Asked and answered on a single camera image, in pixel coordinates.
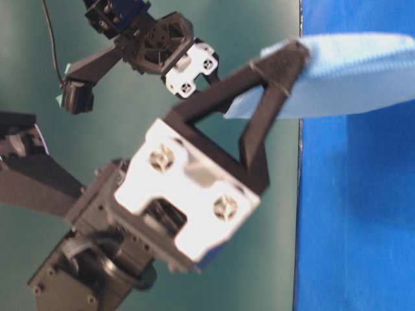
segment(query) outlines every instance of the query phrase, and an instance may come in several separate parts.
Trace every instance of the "blue fabric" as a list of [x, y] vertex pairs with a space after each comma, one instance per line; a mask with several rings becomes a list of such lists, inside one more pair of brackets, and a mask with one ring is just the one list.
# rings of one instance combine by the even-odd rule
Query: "blue fabric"
[[[414, 17], [413, 0], [303, 0], [306, 35], [413, 36]], [[408, 102], [304, 120], [295, 310], [414, 309], [414, 116]]]
[[[410, 36], [357, 33], [297, 39], [310, 59], [279, 118], [363, 113], [415, 98], [415, 41]], [[266, 56], [287, 41], [264, 49]], [[225, 117], [250, 118], [261, 86], [237, 97]]]

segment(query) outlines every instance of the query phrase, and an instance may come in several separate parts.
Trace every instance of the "small screw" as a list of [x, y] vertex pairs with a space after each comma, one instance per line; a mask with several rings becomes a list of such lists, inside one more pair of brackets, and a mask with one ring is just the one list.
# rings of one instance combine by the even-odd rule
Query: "small screw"
[[123, 181], [125, 179], [125, 173], [124, 172], [120, 172], [117, 176], [117, 179], [115, 180], [115, 182], [117, 183], [118, 186], [120, 186]]
[[108, 25], [104, 21], [99, 21], [99, 26], [104, 30], [108, 30]]
[[40, 294], [42, 293], [42, 289], [40, 288], [40, 286], [35, 286], [33, 288], [33, 293], [35, 296], [40, 296]]
[[204, 67], [204, 69], [206, 69], [206, 70], [211, 69], [211, 68], [213, 67], [213, 62], [212, 62], [212, 60], [210, 60], [210, 59], [205, 60], [205, 61], [203, 62], [203, 67]]
[[159, 150], [153, 151], [150, 154], [149, 162], [155, 170], [164, 173], [174, 163], [174, 154], [162, 144]]
[[50, 276], [50, 277], [54, 277], [54, 276], [55, 276], [55, 274], [56, 274], [56, 271], [55, 271], [53, 268], [49, 268], [49, 269], [47, 270], [47, 274], [48, 274], [48, 276]]
[[97, 303], [97, 298], [95, 298], [93, 295], [88, 295], [88, 303], [90, 305], [94, 305], [95, 303]]
[[236, 215], [237, 211], [237, 202], [227, 195], [223, 195], [217, 199], [213, 206], [213, 212], [216, 217], [224, 222], [230, 221]]
[[182, 85], [182, 91], [183, 91], [183, 93], [189, 94], [191, 90], [192, 90], [192, 86], [190, 84], [184, 83]]

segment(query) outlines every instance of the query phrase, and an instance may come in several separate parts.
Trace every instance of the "wire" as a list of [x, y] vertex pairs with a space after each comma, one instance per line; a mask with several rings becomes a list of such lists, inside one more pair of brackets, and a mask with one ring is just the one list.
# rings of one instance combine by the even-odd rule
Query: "wire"
[[49, 29], [49, 38], [51, 40], [51, 45], [52, 45], [53, 67], [54, 67], [54, 70], [56, 71], [56, 75], [57, 75], [58, 80], [59, 80], [59, 84], [60, 84], [59, 87], [62, 89], [65, 83], [62, 79], [62, 76], [60, 75], [60, 71], [59, 71], [59, 68], [58, 68], [58, 59], [56, 57], [56, 46], [55, 46], [55, 41], [54, 41], [54, 34], [53, 34], [51, 18], [49, 17], [49, 11], [47, 9], [45, 0], [41, 0], [41, 5], [43, 7], [43, 13], [45, 13], [47, 28]]

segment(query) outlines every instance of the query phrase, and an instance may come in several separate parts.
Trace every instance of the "blue surface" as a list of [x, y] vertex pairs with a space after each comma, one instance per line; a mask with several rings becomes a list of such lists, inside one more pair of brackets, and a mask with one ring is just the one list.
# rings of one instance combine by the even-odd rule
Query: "blue surface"
[[[415, 2], [303, 0], [303, 20], [415, 35]], [[409, 102], [304, 120], [295, 310], [414, 309], [414, 117]]]

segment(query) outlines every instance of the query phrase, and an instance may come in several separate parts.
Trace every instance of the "teal background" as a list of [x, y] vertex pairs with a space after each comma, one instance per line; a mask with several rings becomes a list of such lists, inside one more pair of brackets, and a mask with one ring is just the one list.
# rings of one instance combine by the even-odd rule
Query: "teal background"
[[[48, 1], [60, 68], [109, 46], [88, 26], [79, 1]], [[0, 109], [35, 113], [51, 155], [83, 183], [110, 159], [131, 157], [147, 128], [175, 103], [157, 76], [139, 76], [123, 63], [95, 88], [95, 108], [71, 116], [60, 92], [40, 1], [0, 0]], [[220, 55], [220, 75], [259, 50], [299, 33], [290, 0], [153, 1], [151, 14], [182, 12], [195, 34]], [[214, 116], [200, 127], [232, 154], [243, 121]], [[155, 287], [134, 292], [120, 310], [292, 310], [298, 121], [278, 121], [267, 143], [271, 187], [247, 221], [202, 275], [171, 275], [163, 263]], [[0, 207], [0, 310], [35, 310], [27, 280], [69, 229], [63, 221], [17, 207]]]

